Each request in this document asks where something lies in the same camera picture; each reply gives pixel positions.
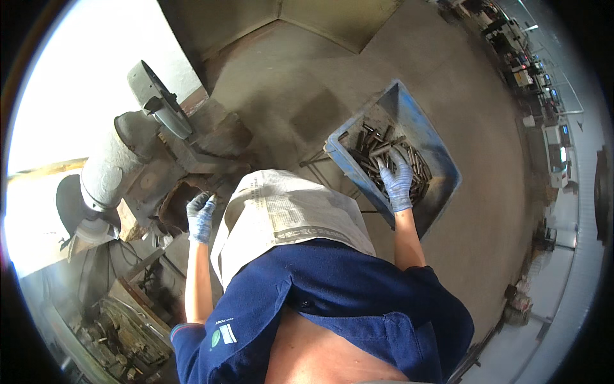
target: forearm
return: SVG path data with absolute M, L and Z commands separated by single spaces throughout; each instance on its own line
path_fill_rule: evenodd
M 190 241 L 184 299 L 187 322 L 204 324 L 213 312 L 209 247 L 197 241 Z
M 425 267 L 426 260 L 416 231 L 411 208 L 394 213 L 394 265 L 400 270 L 409 267 Z

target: blue plastic bin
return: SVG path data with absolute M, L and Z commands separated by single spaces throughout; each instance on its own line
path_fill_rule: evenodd
M 433 175 L 426 196 L 413 210 L 418 237 L 421 239 L 427 234 L 430 226 L 441 217 L 450 198 L 461 184 L 462 178 L 433 125 L 400 80 L 393 80 L 388 88 L 375 95 L 345 124 L 334 131 L 326 140 L 324 151 L 394 229 L 394 214 L 388 199 L 338 140 L 339 136 L 347 131 L 349 135 L 343 142 L 348 147 L 354 148 L 358 134 L 362 130 L 363 120 L 369 119 L 373 123 L 378 119 L 383 120 L 383 117 L 387 121 L 382 121 L 377 128 L 383 132 L 388 124 L 395 127 L 392 139 L 405 135 L 410 145 L 424 157 Z

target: concrete floor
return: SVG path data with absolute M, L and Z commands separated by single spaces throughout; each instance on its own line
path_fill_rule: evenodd
M 422 240 L 441 283 L 467 306 L 474 342 L 497 323 L 503 292 L 519 275 L 534 227 L 526 162 L 507 88 L 475 36 L 433 5 L 404 2 L 359 55 L 297 26 L 275 22 L 211 59 L 212 97 L 254 133 L 257 168 L 295 171 L 299 161 L 374 93 L 399 78 L 448 147 L 463 183 Z M 340 192 L 353 187 L 334 163 L 319 169 Z M 361 208 L 368 209 L 364 197 Z M 365 214 L 378 256 L 392 260 L 393 232 Z M 187 242 L 169 249 L 181 269 Z

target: newspaper apron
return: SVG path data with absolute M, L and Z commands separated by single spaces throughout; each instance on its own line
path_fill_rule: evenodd
M 272 247 L 314 238 L 375 256 L 354 199 L 288 171 L 256 171 L 245 175 L 230 197 L 211 264 L 226 291 L 244 265 Z

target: work glove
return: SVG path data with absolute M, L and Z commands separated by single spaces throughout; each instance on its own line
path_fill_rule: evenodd
M 188 203 L 185 210 L 188 214 L 188 230 L 190 241 L 209 244 L 211 236 L 211 218 L 216 208 L 217 196 L 199 194 Z
M 397 165 L 397 172 L 393 174 L 392 171 L 384 165 L 384 162 L 380 158 L 377 158 L 379 174 L 388 192 L 392 210 L 394 212 L 399 212 L 413 207 L 410 200 L 413 171 L 407 160 L 405 160 L 404 156 L 402 156 L 398 150 L 391 148 L 389 154 L 392 161 Z

